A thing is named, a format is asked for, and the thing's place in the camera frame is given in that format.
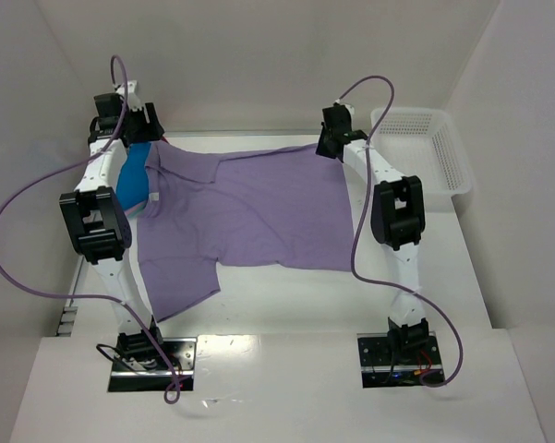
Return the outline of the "purple polo shirt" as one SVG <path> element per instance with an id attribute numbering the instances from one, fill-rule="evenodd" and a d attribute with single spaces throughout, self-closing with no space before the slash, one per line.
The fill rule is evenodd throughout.
<path id="1" fill-rule="evenodd" d="M 344 168 L 312 145 L 220 154 L 156 142 L 145 171 L 138 262 L 159 321 L 218 293 L 221 265 L 350 269 Z"/>

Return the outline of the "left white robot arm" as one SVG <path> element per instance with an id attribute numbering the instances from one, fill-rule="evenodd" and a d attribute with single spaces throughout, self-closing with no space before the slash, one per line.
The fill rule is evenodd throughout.
<path id="1" fill-rule="evenodd" d="M 120 123 L 124 102 L 115 92 L 97 95 L 94 101 L 97 116 L 90 125 L 89 149 L 91 155 L 101 155 L 88 163 L 75 190 L 59 198 L 59 206 L 74 250 L 118 300 L 113 303 L 118 338 L 112 361 L 128 371 L 153 370 L 161 358 L 142 328 L 161 339 L 134 279 L 129 256 L 132 232 L 115 193 L 127 148 L 121 138 L 105 146 Z"/>

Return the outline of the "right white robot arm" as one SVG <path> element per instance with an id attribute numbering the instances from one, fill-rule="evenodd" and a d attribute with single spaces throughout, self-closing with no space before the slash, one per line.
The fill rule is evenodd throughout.
<path id="1" fill-rule="evenodd" d="M 339 102 L 322 110 L 316 153 L 351 167 L 367 184 L 368 196 L 360 221 L 369 221 L 387 259 L 388 285 L 396 290 L 388 316 L 388 348 L 395 364 L 413 357 L 429 336 L 419 286 L 418 246 L 425 229 L 421 180 L 389 164 L 369 146 L 368 135 L 352 128 L 352 115 Z"/>

